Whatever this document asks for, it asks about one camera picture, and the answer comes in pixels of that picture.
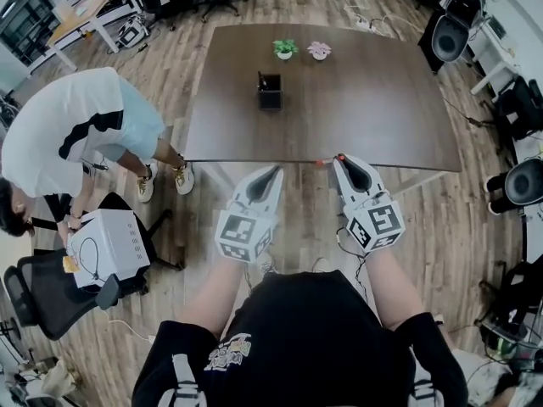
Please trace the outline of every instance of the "chair armrest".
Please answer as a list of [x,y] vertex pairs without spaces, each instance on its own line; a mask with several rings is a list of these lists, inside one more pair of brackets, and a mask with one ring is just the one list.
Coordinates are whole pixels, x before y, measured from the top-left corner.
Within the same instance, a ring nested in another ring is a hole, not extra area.
[[96,304],[101,310],[106,310],[115,306],[121,297],[122,291],[120,289],[119,278],[117,275],[111,275],[97,294]]

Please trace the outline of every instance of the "black hair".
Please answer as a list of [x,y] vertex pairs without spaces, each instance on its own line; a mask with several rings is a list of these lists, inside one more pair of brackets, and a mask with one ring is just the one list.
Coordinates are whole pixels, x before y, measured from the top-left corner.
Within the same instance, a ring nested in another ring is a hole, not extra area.
[[25,213],[15,213],[11,198],[13,188],[8,180],[0,177],[0,229],[14,237],[22,237],[25,232],[34,235],[34,226],[25,220]]

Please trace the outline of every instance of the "light blue shorts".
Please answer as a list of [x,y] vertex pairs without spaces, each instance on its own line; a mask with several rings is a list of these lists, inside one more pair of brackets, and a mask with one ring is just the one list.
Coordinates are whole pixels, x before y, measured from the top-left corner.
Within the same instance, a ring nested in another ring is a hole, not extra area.
[[120,95],[124,104],[120,140],[113,145],[97,147],[106,159],[117,161],[128,149],[140,159],[151,159],[159,137],[165,129],[164,121],[153,105],[124,78],[119,77]]

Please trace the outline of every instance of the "potted plant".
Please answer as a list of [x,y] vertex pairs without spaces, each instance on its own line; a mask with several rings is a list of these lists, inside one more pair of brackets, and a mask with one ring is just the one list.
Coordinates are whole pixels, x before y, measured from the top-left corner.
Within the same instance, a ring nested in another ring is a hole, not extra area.
[[312,42],[307,49],[316,60],[324,60],[332,52],[329,45],[317,41]]
[[298,51],[298,47],[294,44],[293,39],[283,39],[282,41],[273,42],[273,52],[282,60],[289,60],[292,54]]

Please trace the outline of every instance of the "person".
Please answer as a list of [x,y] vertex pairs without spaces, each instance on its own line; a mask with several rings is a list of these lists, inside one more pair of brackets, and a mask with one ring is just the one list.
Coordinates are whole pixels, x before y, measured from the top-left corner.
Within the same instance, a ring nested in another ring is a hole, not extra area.
[[[92,196],[89,164],[94,152],[137,175],[137,195],[154,191],[156,159],[173,168],[177,192],[194,185],[192,166],[160,137],[165,125],[156,109],[113,68],[62,77],[34,95],[9,127],[2,146],[0,229],[16,237],[33,232],[34,198],[45,196],[64,245]],[[59,195],[75,198],[70,220]]]
[[268,272],[221,337],[244,274],[221,259],[180,322],[160,324],[132,405],[406,406],[414,353],[444,406],[465,407],[462,370],[392,252],[366,266],[376,315],[339,270]]

